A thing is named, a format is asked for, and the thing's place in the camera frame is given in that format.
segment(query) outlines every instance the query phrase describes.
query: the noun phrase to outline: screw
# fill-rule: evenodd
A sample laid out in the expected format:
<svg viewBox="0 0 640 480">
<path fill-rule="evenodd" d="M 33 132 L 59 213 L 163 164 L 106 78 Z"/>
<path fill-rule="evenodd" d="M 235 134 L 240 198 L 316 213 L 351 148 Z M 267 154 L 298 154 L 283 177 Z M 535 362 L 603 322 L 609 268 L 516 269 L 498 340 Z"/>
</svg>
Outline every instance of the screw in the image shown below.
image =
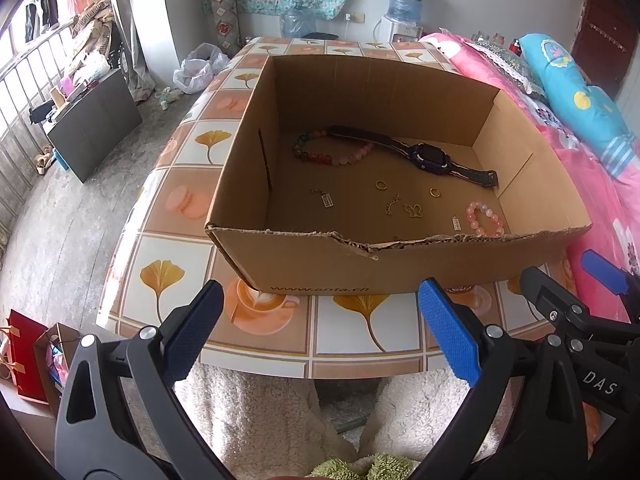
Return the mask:
<svg viewBox="0 0 640 480">
<path fill-rule="evenodd" d="M 155 326 L 145 326 L 140 331 L 140 339 L 153 339 L 156 337 L 158 330 Z"/>
<path fill-rule="evenodd" d="M 95 343 L 95 335 L 93 334 L 86 335 L 80 340 L 80 344 L 85 348 L 89 348 L 89 346 L 91 346 L 94 343 Z"/>
<path fill-rule="evenodd" d="M 502 334 L 504 334 L 504 332 L 502 331 L 502 329 L 497 326 L 497 325 L 489 325 L 486 328 L 486 334 L 489 337 L 492 337 L 493 339 L 498 339 L 502 337 Z"/>
<path fill-rule="evenodd" d="M 556 334 L 551 334 L 546 340 L 549 341 L 551 346 L 560 346 L 562 344 L 562 340 Z"/>
<path fill-rule="evenodd" d="M 582 345 L 582 341 L 579 339 L 571 339 L 571 348 L 573 348 L 576 352 L 582 352 L 584 346 Z"/>
</svg>

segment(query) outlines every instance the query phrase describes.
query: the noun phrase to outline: blue pillow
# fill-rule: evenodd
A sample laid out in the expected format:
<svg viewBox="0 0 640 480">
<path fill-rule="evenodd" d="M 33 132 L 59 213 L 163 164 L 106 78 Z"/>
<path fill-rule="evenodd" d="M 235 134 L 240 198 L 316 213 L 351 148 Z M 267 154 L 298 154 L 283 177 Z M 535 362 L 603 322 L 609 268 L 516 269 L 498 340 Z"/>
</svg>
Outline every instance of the blue pillow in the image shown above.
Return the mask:
<svg viewBox="0 0 640 480">
<path fill-rule="evenodd" d="M 588 86 L 571 55 L 545 34 L 520 38 L 522 53 L 536 72 L 558 118 L 574 131 L 612 176 L 636 155 L 634 134 L 602 88 Z"/>
</svg>

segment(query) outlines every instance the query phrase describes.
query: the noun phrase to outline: smartwatch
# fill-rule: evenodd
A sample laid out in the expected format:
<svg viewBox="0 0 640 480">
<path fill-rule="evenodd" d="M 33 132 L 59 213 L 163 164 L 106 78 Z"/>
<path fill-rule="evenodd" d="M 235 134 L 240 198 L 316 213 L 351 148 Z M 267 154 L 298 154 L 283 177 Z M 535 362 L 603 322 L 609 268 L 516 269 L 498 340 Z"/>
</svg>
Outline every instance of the smartwatch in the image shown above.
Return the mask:
<svg viewBox="0 0 640 480">
<path fill-rule="evenodd" d="M 350 128 L 348 126 L 330 126 L 327 129 L 327 134 L 332 137 L 372 142 L 373 144 L 392 149 L 408 158 L 409 161 L 420 170 L 428 171 L 429 173 L 437 175 L 450 174 L 482 187 L 498 186 L 498 174 L 495 171 L 473 170 L 472 168 L 456 164 L 444 150 L 432 144 L 427 144 L 426 142 L 409 146 L 392 137 L 387 137 L 375 132 L 368 132 L 367 130 L 360 130 L 358 128 Z"/>
</svg>

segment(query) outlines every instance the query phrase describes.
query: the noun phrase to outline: pillow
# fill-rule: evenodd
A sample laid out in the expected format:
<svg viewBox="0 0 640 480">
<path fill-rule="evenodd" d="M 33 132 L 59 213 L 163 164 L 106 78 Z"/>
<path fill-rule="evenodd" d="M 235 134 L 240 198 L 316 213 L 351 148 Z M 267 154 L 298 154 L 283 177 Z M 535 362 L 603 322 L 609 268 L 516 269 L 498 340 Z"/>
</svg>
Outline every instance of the pillow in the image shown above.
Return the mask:
<svg viewBox="0 0 640 480">
<path fill-rule="evenodd" d="M 495 67 L 526 95 L 548 106 L 546 92 L 542 81 L 531 69 L 529 64 L 511 50 L 501 47 L 491 41 L 478 40 L 466 42 L 491 61 Z"/>
<path fill-rule="evenodd" d="M 522 53 L 545 87 L 551 108 L 600 159 L 613 177 L 638 161 L 629 131 L 616 104 L 597 86 L 588 86 L 571 55 L 549 36 L 527 34 Z"/>
<path fill-rule="evenodd" d="M 240 50 L 240 30 L 236 0 L 210 0 L 216 43 L 230 58 Z"/>
</svg>

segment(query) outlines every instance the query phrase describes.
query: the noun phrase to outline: pink bedsheet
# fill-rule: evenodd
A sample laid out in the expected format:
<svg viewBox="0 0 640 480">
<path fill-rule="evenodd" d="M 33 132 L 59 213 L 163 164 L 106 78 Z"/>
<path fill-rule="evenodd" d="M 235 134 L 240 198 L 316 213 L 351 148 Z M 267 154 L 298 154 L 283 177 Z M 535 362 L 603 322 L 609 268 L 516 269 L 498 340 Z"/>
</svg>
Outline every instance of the pink bedsheet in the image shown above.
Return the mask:
<svg viewBox="0 0 640 480">
<path fill-rule="evenodd" d="M 578 296 L 592 314 L 628 321 L 620 299 L 582 270 L 580 257 L 593 249 L 616 266 L 638 273 L 634 234 L 640 235 L 640 168 L 630 164 L 625 174 L 613 179 L 548 107 L 524 95 L 464 38 L 436 33 L 420 41 L 438 47 L 463 75 L 504 90 L 536 124 L 574 181 L 593 222 L 567 251 Z"/>
</svg>

